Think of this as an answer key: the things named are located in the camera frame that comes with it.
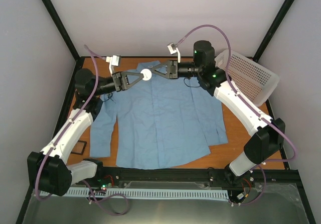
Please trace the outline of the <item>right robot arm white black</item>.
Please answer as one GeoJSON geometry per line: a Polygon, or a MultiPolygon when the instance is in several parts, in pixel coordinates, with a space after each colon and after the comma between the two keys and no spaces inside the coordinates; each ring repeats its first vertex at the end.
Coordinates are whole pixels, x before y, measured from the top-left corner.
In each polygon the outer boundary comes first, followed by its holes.
{"type": "Polygon", "coordinates": [[[226,69],[216,67],[215,49],[209,41],[196,41],[193,52],[192,62],[169,60],[150,70],[166,79],[197,78],[200,87],[223,103],[243,124],[250,140],[224,169],[226,182],[235,185],[246,172],[283,148],[285,123],[262,112],[238,89],[226,69]]]}

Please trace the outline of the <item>round pink brooch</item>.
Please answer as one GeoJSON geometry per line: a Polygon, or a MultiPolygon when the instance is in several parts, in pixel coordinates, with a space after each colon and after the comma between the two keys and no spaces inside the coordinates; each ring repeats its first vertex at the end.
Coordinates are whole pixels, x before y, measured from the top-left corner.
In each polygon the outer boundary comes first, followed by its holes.
{"type": "Polygon", "coordinates": [[[143,75],[143,81],[149,81],[152,78],[152,72],[147,68],[143,69],[140,74],[143,75]]]}

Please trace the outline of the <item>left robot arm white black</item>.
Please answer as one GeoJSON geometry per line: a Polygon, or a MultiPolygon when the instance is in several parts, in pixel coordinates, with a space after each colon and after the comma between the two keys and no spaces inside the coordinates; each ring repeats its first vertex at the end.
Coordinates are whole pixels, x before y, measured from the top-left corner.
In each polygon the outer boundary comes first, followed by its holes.
{"type": "Polygon", "coordinates": [[[40,152],[31,152],[27,158],[30,184],[36,194],[41,191],[63,196],[70,186],[83,180],[99,185],[104,180],[101,161],[86,158],[68,165],[68,158],[82,134],[97,118],[103,101],[100,96],[125,91],[144,79],[142,73],[128,71],[113,73],[110,77],[95,76],[83,68],[75,74],[76,101],[60,131],[40,152]]]}

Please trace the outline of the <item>light blue button shirt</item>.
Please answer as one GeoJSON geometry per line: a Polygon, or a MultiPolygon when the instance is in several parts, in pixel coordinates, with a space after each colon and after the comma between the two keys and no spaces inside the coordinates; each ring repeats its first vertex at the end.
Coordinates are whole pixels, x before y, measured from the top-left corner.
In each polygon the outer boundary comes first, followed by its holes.
{"type": "Polygon", "coordinates": [[[103,94],[90,128],[90,156],[111,155],[118,125],[116,165],[163,169],[210,154],[210,146],[228,142],[221,102],[203,90],[196,78],[165,79],[153,75],[129,90],[103,94]]]}

